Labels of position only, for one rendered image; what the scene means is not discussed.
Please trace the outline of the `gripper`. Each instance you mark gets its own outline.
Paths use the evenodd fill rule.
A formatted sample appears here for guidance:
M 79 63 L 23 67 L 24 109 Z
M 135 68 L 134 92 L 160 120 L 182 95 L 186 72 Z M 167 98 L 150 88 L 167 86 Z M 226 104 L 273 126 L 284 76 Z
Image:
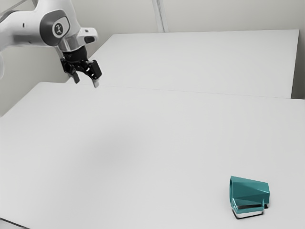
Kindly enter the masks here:
M 99 86 L 99 78 L 102 76 L 100 66 L 96 60 L 88 60 L 85 46 L 72 52 L 63 52 L 62 54 L 61 64 L 63 70 L 65 73 L 71 74 L 76 84 L 80 82 L 77 74 L 77 71 L 79 71 L 90 77 L 95 88 Z

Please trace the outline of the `teal faceted mug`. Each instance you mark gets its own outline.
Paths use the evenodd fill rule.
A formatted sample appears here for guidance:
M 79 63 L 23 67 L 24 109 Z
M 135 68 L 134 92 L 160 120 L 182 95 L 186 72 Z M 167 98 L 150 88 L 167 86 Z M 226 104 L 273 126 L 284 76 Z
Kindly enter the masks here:
M 262 215 L 270 203 L 269 184 L 231 176 L 229 200 L 232 212 L 237 219 Z

